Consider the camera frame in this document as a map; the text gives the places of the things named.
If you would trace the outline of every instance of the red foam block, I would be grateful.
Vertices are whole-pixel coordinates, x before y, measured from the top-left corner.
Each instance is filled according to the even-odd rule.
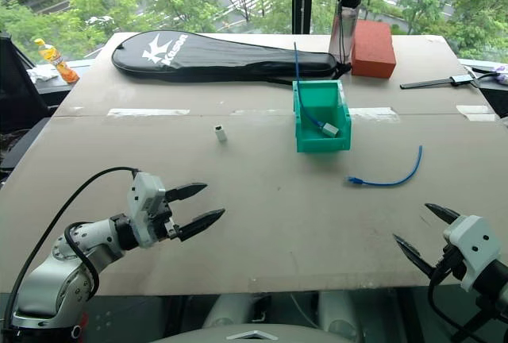
[[[396,63],[390,26],[379,21],[358,20],[352,47],[352,73],[388,79]]]

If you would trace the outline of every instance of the green plastic bin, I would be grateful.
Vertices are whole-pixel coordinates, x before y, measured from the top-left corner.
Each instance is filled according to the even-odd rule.
[[[321,122],[339,129],[337,137],[327,137],[301,111],[297,82],[293,81],[294,125],[297,152],[332,152],[351,147],[351,117],[342,95],[340,80],[300,81],[300,95],[307,112]]]

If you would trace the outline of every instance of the water bottle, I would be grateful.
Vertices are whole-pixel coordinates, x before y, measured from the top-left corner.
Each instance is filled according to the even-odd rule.
[[[328,52],[346,64],[351,56],[352,40],[362,0],[337,0]]]
[[[39,45],[39,54],[42,58],[53,64],[66,83],[75,83],[79,80],[78,73],[69,68],[58,49],[51,44],[46,44],[42,39],[36,39],[35,44]]]

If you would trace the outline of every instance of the white connector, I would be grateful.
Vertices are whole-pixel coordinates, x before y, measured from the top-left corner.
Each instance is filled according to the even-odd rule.
[[[219,142],[226,142],[228,137],[225,135],[224,127],[222,125],[215,126],[215,135],[217,135],[217,139]]]
[[[325,135],[328,135],[329,137],[332,138],[336,137],[337,134],[339,133],[339,129],[334,125],[330,125],[329,123],[325,123],[325,125],[321,128],[321,131]]]

